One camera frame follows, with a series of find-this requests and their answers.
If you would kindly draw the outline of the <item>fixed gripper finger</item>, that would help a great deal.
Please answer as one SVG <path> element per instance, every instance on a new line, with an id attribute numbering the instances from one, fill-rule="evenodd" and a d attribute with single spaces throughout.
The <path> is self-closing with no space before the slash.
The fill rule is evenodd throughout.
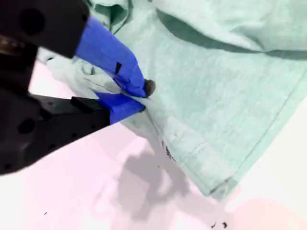
<path id="1" fill-rule="evenodd" d="M 49 153 L 145 109 L 124 94 L 98 93 L 98 99 L 36 96 L 41 103 L 30 159 Z"/>

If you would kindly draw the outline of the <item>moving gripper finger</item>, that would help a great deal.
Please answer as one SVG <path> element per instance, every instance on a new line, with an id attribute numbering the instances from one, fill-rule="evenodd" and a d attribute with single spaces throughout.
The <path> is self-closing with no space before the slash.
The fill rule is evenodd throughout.
<path id="1" fill-rule="evenodd" d="M 85 1 L 1 1 L 3 67 L 31 68 L 40 47 L 105 70 L 130 95 L 146 98 L 155 90 L 155 83 L 143 77 L 135 55 L 90 14 Z"/>

